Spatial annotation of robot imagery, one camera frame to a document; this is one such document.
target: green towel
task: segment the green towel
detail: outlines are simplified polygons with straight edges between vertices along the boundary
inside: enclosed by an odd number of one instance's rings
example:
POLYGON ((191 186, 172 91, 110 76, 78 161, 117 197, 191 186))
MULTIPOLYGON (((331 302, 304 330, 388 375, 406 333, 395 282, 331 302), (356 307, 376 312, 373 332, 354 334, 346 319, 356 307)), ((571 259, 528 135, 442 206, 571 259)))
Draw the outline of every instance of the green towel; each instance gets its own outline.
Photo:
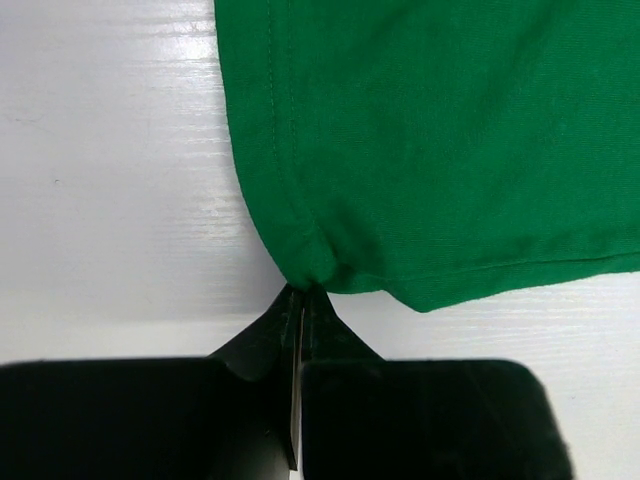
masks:
POLYGON ((216 0, 289 282, 428 311, 640 269, 640 1, 216 0))

